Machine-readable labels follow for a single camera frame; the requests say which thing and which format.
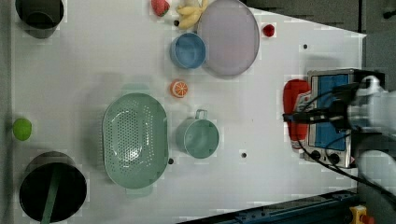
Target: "black bucket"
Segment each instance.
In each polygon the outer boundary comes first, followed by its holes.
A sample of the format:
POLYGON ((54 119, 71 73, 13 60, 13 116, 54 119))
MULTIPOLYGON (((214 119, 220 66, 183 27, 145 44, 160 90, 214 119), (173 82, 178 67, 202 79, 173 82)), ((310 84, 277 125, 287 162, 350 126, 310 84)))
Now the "black bucket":
POLYGON ((15 7, 26 32, 40 39, 50 37, 64 17, 62 0, 16 0, 15 7))
POLYGON ((73 216, 84 204, 87 182, 84 175, 73 165, 52 162, 30 172, 21 184, 20 203, 30 218, 41 221, 49 195, 53 172, 60 177, 50 222, 58 222, 73 216))

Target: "blue bowl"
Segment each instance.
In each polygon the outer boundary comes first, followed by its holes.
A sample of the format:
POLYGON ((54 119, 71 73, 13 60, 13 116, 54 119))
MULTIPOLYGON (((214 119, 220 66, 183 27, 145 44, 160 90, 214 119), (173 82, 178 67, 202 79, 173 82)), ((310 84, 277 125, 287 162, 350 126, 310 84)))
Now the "blue bowl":
POLYGON ((172 42, 170 54, 175 65, 182 68, 197 68, 205 61, 205 43, 198 35, 186 33, 172 42))

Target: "red fruit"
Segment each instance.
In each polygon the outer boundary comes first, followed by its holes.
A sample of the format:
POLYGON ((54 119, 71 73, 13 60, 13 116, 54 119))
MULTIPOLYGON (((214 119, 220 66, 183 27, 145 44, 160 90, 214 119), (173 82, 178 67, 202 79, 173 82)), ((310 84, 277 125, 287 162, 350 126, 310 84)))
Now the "red fruit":
POLYGON ((361 216, 361 222, 364 224, 375 224, 374 218, 366 215, 361 216))
POLYGON ((274 35, 275 33, 275 27, 271 24, 266 25, 263 29, 262 32, 264 33, 264 35, 271 37, 274 35))
POLYGON ((151 0, 152 9, 157 16, 162 17, 169 10, 169 3, 165 0, 151 0))

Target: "white table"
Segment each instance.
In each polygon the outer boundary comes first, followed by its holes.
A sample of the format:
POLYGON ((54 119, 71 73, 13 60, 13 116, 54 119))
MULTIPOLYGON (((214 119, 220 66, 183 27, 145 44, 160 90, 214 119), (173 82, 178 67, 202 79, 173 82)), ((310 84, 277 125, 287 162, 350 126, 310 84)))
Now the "white table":
POLYGON ((26 165, 52 150, 72 157, 89 183, 86 202, 67 223, 175 223, 356 187, 293 152, 282 91, 308 70, 361 68, 364 35, 251 9, 259 27, 272 23, 276 36, 261 39, 245 74, 224 79, 205 66, 187 71, 171 63, 169 44, 182 32, 169 18, 158 20, 147 0, 68 0, 66 8, 60 30, 47 40, 26 34, 13 8, 13 112, 34 125, 32 137, 14 149, 15 223, 33 223, 19 205, 26 165), (177 77, 190 85, 182 100, 167 91, 177 77), (167 112, 175 164, 153 186, 126 194, 106 174, 100 130, 108 105, 136 82, 149 86, 167 112), (175 143, 177 126, 198 108, 208 110, 221 134, 206 160, 175 143))

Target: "green mug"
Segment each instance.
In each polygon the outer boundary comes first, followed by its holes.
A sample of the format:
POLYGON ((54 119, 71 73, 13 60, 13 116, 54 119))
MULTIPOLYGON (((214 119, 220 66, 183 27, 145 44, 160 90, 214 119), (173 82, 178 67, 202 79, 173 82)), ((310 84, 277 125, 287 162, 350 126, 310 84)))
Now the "green mug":
POLYGON ((197 159, 209 157, 219 145, 218 128, 206 118, 207 111, 199 109, 195 119, 186 119, 177 128, 178 147, 197 159))

